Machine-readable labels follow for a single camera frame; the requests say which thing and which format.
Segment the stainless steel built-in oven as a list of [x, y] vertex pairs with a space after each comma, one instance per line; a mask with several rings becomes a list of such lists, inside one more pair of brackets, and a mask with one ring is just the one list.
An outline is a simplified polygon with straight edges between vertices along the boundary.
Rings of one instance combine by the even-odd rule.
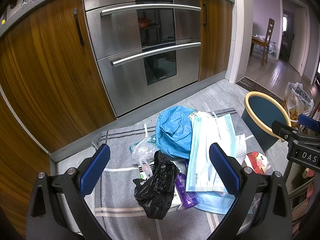
[[116, 116], [198, 81], [200, 0], [84, 0]]

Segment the white medicine box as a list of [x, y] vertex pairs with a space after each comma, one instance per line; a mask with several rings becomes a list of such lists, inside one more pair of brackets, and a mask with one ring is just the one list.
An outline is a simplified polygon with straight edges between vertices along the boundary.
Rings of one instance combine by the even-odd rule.
[[[137, 165], [139, 170], [140, 180], [142, 180], [140, 182], [140, 185], [143, 185], [151, 177], [150, 174], [147, 172], [148, 166], [146, 164], [143, 164], [143, 165], [144, 165], [143, 167], [141, 167], [139, 164]], [[182, 208], [182, 201], [178, 195], [178, 190], [175, 187], [170, 211], [177, 211], [179, 210], [179, 208]]]

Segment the grey plaid floor mat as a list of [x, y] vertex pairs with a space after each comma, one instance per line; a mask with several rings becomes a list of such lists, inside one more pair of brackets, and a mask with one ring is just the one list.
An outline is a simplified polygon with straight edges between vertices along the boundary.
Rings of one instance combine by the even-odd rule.
[[110, 160], [95, 187], [95, 217], [111, 239], [207, 239], [234, 203], [210, 163], [210, 145], [243, 163], [260, 146], [232, 108], [176, 106], [157, 121], [104, 131]]

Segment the left wooden cabinet door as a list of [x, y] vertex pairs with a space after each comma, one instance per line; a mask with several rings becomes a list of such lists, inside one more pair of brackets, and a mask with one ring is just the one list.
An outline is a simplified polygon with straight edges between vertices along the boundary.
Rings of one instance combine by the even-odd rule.
[[49, 152], [116, 118], [82, 0], [52, 0], [1, 38], [1, 86], [21, 122]]

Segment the purple tube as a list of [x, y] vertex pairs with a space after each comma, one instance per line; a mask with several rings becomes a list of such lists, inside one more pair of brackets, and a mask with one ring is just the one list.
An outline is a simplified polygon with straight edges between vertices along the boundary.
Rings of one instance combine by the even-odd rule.
[[182, 203], [179, 206], [179, 209], [189, 209], [195, 207], [199, 203], [196, 194], [186, 190], [186, 182], [186, 175], [183, 173], [178, 173], [175, 180], [175, 186]]

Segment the wooden dining chair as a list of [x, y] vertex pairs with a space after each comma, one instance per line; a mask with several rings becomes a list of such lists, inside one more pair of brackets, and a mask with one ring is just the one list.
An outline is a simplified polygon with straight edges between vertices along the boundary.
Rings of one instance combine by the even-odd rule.
[[265, 35], [265, 41], [263, 45], [263, 55], [262, 55], [262, 61], [261, 61], [262, 66], [264, 65], [265, 62], [267, 62], [269, 44], [272, 37], [273, 29], [274, 29], [274, 19], [269, 18], [267, 31]]

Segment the clear plastic bag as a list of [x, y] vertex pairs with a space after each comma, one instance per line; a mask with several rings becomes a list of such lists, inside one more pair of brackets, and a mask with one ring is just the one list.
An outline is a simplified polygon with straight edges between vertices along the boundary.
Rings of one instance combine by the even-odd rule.
[[130, 146], [131, 161], [137, 164], [145, 172], [146, 179], [153, 175], [151, 162], [154, 160], [155, 152], [159, 150], [156, 145], [156, 136], [145, 137], [142, 141]]

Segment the white paper towel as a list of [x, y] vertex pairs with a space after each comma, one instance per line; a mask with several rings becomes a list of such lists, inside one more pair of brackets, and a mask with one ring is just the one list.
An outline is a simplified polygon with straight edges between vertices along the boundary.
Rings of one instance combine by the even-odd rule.
[[244, 134], [236, 136], [235, 153], [236, 153], [235, 158], [238, 161], [238, 163], [241, 165], [247, 154], [246, 137]]

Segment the red white snack wrapper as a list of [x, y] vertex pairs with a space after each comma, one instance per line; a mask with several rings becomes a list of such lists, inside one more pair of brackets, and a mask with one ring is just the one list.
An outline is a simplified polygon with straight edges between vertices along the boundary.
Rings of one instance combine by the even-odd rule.
[[263, 154], [257, 151], [248, 153], [245, 156], [244, 162], [246, 166], [250, 167], [256, 174], [266, 174], [268, 160]]

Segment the bin with clear plastic liner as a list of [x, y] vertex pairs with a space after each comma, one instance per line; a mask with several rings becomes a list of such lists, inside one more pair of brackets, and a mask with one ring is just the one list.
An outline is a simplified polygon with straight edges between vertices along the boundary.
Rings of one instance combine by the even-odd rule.
[[302, 83], [287, 83], [285, 89], [284, 108], [287, 111], [292, 127], [298, 127], [299, 115], [304, 114], [309, 116], [313, 106], [313, 100], [303, 89]]

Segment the blue plastic bag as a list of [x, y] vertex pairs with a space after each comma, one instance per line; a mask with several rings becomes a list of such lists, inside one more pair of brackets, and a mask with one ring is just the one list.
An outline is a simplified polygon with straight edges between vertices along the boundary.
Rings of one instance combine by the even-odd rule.
[[172, 158], [189, 159], [193, 135], [189, 115], [194, 111], [189, 107], [174, 106], [159, 115], [155, 136], [162, 153]]

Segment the teal bin with yellow rim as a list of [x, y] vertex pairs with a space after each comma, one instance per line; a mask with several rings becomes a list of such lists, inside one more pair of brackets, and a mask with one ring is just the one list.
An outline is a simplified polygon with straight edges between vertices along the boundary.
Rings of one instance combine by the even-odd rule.
[[267, 94], [262, 92], [247, 93], [244, 107], [241, 117], [264, 152], [280, 139], [272, 132], [271, 126], [274, 121], [291, 126], [290, 118], [285, 109]]

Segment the wooden cabinet door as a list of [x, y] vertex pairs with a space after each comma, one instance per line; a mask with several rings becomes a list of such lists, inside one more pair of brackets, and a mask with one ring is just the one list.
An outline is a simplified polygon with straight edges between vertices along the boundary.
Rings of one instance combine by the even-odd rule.
[[232, 36], [233, 3], [200, 0], [201, 51], [199, 81], [227, 70]]
[[1, 38], [1, 86], [21, 122], [49, 152], [116, 118], [82, 0], [52, 0]]

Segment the large water bottle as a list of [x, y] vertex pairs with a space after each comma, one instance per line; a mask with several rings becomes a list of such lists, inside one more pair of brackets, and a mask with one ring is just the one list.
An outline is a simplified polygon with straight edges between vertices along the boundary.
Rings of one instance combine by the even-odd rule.
[[276, 42], [270, 42], [268, 46], [268, 56], [275, 59], [277, 56], [277, 44]]

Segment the black plastic bag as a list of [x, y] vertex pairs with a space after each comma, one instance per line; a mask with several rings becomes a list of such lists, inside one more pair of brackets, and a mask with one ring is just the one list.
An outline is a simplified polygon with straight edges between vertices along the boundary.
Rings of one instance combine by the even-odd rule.
[[162, 220], [171, 208], [178, 167], [160, 150], [155, 152], [153, 175], [143, 184], [134, 179], [134, 197], [148, 218]]

